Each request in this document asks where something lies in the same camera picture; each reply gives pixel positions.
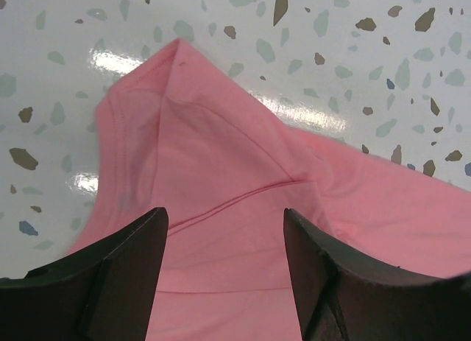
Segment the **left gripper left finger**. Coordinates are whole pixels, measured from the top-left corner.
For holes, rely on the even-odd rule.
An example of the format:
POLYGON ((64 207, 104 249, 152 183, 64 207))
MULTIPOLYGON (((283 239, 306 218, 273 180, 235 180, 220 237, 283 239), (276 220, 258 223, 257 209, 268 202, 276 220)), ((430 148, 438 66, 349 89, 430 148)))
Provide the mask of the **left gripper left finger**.
POLYGON ((3 278, 1 339, 145 340, 168 227, 154 208, 24 278, 3 278))

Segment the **light pink t-shirt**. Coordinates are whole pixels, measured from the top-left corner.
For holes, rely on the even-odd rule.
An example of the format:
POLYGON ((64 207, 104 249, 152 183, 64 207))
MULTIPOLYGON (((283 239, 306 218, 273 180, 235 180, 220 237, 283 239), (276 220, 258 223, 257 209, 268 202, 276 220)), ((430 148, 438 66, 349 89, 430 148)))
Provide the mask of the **light pink t-shirt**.
POLYGON ((405 270, 470 270, 468 192, 289 127, 186 41, 121 78, 96 126, 99 189, 74 249, 167 210, 148 340, 299 340, 286 208, 405 270))

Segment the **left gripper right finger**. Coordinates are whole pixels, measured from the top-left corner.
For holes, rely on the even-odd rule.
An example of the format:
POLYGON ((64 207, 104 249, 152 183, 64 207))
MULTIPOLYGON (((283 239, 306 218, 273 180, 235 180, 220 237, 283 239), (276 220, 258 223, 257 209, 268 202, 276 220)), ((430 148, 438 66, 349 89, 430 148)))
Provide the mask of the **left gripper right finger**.
POLYGON ((384 263, 284 211, 303 340, 469 340, 470 274, 435 278, 384 263))

